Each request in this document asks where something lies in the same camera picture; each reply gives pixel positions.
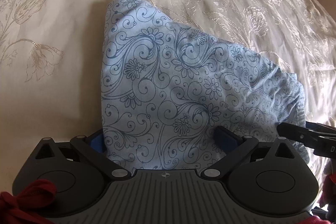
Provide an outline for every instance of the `bed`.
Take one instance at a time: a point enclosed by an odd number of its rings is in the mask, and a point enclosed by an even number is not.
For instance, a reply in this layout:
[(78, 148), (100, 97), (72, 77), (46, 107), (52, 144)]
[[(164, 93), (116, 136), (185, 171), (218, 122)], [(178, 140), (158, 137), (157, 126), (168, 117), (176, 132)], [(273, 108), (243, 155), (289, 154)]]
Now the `bed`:
[[(100, 74), (111, 0), (1, 0), (1, 190), (38, 141), (101, 128)], [(306, 120), (336, 126), (336, 24), (316, 0), (148, 0), (172, 20), (248, 47), (305, 89)], [(321, 185), (327, 159), (310, 153)]]

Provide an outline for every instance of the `swirl pattern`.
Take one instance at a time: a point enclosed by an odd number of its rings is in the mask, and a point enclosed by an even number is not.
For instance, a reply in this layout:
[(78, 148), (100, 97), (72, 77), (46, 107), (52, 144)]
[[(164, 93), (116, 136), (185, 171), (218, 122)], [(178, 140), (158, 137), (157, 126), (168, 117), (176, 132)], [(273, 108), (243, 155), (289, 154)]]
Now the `swirl pattern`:
[(225, 155), (212, 139), (219, 125), (273, 141), (279, 122), (305, 124), (295, 75), (145, 0), (108, 5), (101, 96), (108, 158), (132, 172), (200, 172)]

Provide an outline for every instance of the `red cloth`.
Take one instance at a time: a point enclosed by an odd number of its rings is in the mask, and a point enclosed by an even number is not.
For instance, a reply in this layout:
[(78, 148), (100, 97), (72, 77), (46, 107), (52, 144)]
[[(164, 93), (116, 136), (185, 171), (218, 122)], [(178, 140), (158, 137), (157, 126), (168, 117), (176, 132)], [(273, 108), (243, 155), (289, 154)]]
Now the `red cloth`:
[(335, 183), (333, 182), (335, 180), (335, 174), (326, 176), (323, 182), (322, 187), (322, 195), (320, 198), (320, 208), (324, 207), (327, 204), (336, 204), (336, 196), (334, 195), (334, 186)]
[(328, 220), (322, 220), (318, 216), (311, 216), (310, 218), (307, 218), (298, 224), (331, 224), (331, 223)]
[(43, 208), (55, 199), (56, 187), (49, 180), (39, 179), (31, 183), (19, 195), (0, 194), (0, 223), (5, 224), (53, 224), (30, 211)]

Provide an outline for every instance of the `round pad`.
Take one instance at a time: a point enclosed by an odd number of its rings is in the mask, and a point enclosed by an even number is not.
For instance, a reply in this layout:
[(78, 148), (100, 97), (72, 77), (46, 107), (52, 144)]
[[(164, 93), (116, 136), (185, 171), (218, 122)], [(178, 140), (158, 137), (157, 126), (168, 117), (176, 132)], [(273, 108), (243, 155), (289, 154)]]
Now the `round pad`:
[(302, 159), (282, 157), (241, 165), (230, 174), (227, 186), (239, 204), (270, 216), (288, 216), (306, 210), (319, 189)]
[(51, 181), (57, 189), (57, 193), (69, 190), (76, 182), (73, 174), (66, 171), (50, 171), (39, 177)]
[(26, 163), (16, 177), (13, 190), (19, 193), (39, 178), (50, 180), (57, 188), (55, 201), (37, 211), (43, 217), (60, 217), (86, 208), (97, 200), (105, 185), (96, 168), (52, 157), (33, 161), (33, 164)]
[(290, 191), (295, 185), (295, 180), (290, 174), (276, 170), (260, 173), (256, 181), (260, 188), (273, 193)]

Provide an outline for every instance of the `metal screw head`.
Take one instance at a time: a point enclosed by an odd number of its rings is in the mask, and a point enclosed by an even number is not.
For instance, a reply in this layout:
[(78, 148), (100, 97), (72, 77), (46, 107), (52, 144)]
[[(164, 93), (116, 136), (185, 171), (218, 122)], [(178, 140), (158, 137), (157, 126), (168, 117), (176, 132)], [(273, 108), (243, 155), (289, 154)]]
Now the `metal screw head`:
[(217, 170), (217, 169), (207, 169), (207, 170), (204, 171), (204, 174), (207, 177), (214, 178), (214, 177), (219, 176), (221, 174), (221, 172), (219, 172), (219, 170)]
[(116, 178), (122, 178), (124, 176), (127, 176), (128, 172), (125, 169), (115, 169), (111, 173)]

